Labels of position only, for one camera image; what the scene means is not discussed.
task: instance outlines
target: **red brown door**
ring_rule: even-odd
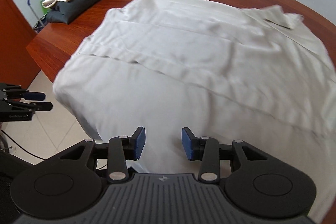
[[[13,0],[0,0],[0,83],[27,88],[40,71],[26,50],[35,32]]]

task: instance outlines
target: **logo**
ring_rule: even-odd
[[[168,178],[166,176],[159,177],[159,180],[166,181]]]

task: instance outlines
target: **screw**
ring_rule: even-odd
[[[122,180],[126,177],[126,175],[123,172],[112,172],[109,175],[109,177],[110,177],[110,179],[113,179],[113,180]]]
[[[215,173],[203,173],[201,178],[206,181],[213,181],[216,180],[218,177]]]

